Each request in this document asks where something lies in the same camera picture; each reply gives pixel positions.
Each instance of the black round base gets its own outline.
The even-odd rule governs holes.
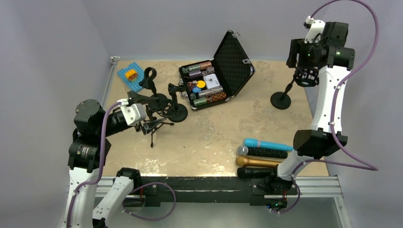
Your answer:
[[[158,97],[158,101],[157,101],[157,102],[151,102],[151,103],[148,104],[148,106],[149,106],[151,109],[156,109],[159,102],[161,102],[161,101],[167,99],[167,97],[166,97],[164,94],[157,94],[157,97]]]
[[[283,96],[283,92],[276,92],[270,97],[271,104],[280,110],[288,109],[291,105],[291,98],[286,94],[283,100],[280,100],[281,96]]]
[[[175,116],[172,117],[168,117],[168,120],[174,122],[174,123],[179,123],[184,121],[187,117],[188,117],[188,109],[182,105],[182,104],[178,104],[178,114],[176,114]]]

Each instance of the open briefcase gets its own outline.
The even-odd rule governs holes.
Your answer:
[[[255,74],[238,36],[228,30],[212,60],[179,67],[180,83],[186,85],[182,97],[188,97],[193,110],[229,101]]]

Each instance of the white label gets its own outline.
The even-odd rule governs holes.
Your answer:
[[[208,89],[220,86],[220,83],[215,74],[204,76],[204,82],[206,83],[206,87]]]

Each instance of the gray wall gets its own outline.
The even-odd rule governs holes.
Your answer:
[[[379,45],[368,65],[347,83],[342,113],[347,148],[379,167],[378,172],[329,165],[338,175],[349,217],[354,227],[402,227],[403,224],[403,77],[401,0],[367,0],[378,14]],[[347,46],[356,51],[358,66],[369,53],[374,23],[366,9],[356,3],[338,2],[327,9],[326,21],[350,24]],[[307,91],[312,108],[317,88]],[[353,162],[342,151],[329,158]]]
[[[286,59],[327,0],[83,0],[106,49],[137,59],[212,58],[228,29],[252,59]]]
[[[54,228],[74,110],[102,97],[109,54],[80,0],[2,0],[0,28],[0,226]]]

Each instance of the white robotic arm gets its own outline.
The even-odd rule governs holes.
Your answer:
[[[140,99],[153,100],[129,92],[128,99],[118,101],[119,107],[108,116],[106,136],[137,126],[146,118],[145,109],[137,103]],[[94,208],[97,185],[86,183],[96,181],[99,176],[100,127],[104,115],[105,111],[96,100],[86,100],[76,108],[74,122],[77,129],[73,134],[74,142],[69,148],[70,189],[62,228],[67,227],[69,213],[71,228],[106,228],[125,197],[135,187],[141,186],[138,170],[122,168],[111,190]],[[105,139],[105,157],[109,148],[110,143]]]
[[[309,70],[301,71],[304,73],[300,78],[317,79],[320,82],[319,95],[311,130],[296,133],[294,151],[278,166],[277,176],[285,181],[292,181],[293,175],[296,176],[307,166],[307,163],[303,163],[297,168],[301,162],[329,156],[338,150],[331,136],[331,124],[340,134],[343,143],[346,143],[346,137],[341,136],[341,110],[346,81],[340,87],[337,85],[348,76],[354,63],[354,50],[344,47],[348,25],[339,22],[325,23],[307,17],[305,26],[309,28],[305,39],[292,40],[290,53],[298,53],[298,60],[296,61],[296,56],[290,55],[288,63],[289,67],[310,68],[311,72],[317,72],[317,75],[309,75]],[[332,102],[336,89],[339,92],[335,120],[331,123]]]

